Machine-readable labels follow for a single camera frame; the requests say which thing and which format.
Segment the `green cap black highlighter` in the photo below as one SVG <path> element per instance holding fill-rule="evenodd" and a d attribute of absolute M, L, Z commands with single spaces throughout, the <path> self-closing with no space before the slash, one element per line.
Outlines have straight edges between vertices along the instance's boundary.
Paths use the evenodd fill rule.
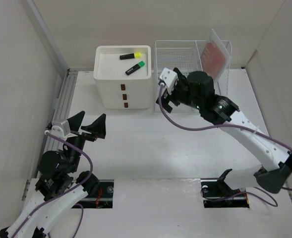
<path fill-rule="evenodd" d="M 132 73 L 136 72 L 137 70 L 139 70 L 140 68 L 142 68 L 145 65 L 144 61 L 140 61 L 139 63 L 135 64 L 134 66 L 132 66 L 131 68 L 129 68 L 125 74 L 126 75 L 131 75 Z"/>

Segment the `white three-drawer storage box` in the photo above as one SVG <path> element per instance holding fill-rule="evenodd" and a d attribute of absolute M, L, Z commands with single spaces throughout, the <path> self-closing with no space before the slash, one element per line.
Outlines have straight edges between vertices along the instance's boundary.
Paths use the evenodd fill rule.
<path fill-rule="evenodd" d="M 141 58 L 120 60 L 120 55 L 141 53 Z M 153 96 L 151 48 L 147 45 L 99 46 L 94 63 L 94 81 L 106 109 L 148 109 Z M 125 72 L 144 61 L 145 65 L 132 73 Z"/>

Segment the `yellow cap black highlighter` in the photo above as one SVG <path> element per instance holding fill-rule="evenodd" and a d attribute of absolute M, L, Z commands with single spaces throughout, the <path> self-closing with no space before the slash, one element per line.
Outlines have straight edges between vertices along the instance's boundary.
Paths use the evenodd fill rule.
<path fill-rule="evenodd" d="M 141 58 L 140 52 L 130 53 L 130 54 L 125 54 L 125 55 L 119 56 L 120 60 L 129 60 L 129 59 L 137 59 L 137 58 Z"/>

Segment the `red booklet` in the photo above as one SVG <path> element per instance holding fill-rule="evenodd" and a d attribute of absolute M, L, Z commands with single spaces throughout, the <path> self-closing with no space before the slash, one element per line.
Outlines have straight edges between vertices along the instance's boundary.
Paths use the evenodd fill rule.
<path fill-rule="evenodd" d="M 214 29 L 200 55 L 202 70 L 219 81 L 225 69 L 229 66 L 232 57 L 225 44 L 221 41 Z"/>

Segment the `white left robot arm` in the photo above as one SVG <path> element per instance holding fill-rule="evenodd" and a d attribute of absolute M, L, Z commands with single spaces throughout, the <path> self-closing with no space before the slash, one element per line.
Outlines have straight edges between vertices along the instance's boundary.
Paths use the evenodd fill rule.
<path fill-rule="evenodd" d="M 38 164 L 41 176 L 35 191 L 16 221 L 0 230 L 1 238 L 46 238 L 54 224 L 81 199 L 94 196 L 99 179 L 83 151 L 86 141 L 106 137 L 106 114 L 83 126 L 85 112 L 50 122 L 45 135 L 63 144 L 46 151 Z"/>

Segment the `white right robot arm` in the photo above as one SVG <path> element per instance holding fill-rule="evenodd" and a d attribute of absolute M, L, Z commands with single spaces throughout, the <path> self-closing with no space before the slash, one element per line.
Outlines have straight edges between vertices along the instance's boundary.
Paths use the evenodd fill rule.
<path fill-rule="evenodd" d="M 187 131 L 219 128 L 245 147 L 260 163 L 259 166 L 234 171 L 225 170 L 213 180 L 213 187 L 222 195 L 236 189 L 259 187 L 277 194 L 285 189 L 292 174 L 292 148 L 265 135 L 228 97 L 216 94 L 214 80 L 203 71 L 183 75 L 178 68 L 164 68 L 159 76 L 159 95 L 156 103 L 167 120 Z M 199 111 L 210 126 L 189 128 L 174 122 L 169 113 L 180 104 Z"/>

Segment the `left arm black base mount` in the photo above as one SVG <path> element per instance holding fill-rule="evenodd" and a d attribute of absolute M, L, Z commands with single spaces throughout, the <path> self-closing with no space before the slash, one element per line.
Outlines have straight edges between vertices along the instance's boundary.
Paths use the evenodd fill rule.
<path fill-rule="evenodd" d="M 114 180 L 101 180 L 98 190 L 79 201 L 83 208 L 112 209 L 114 195 Z"/>

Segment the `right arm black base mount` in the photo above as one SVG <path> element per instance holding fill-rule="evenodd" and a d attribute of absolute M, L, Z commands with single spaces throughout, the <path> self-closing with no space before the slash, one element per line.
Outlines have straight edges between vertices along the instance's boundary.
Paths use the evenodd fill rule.
<path fill-rule="evenodd" d="M 224 182 L 231 170 L 225 170 L 218 178 L 200 180 L 204 208 L 249 208 L 247 194 L 231 189 Z"/>

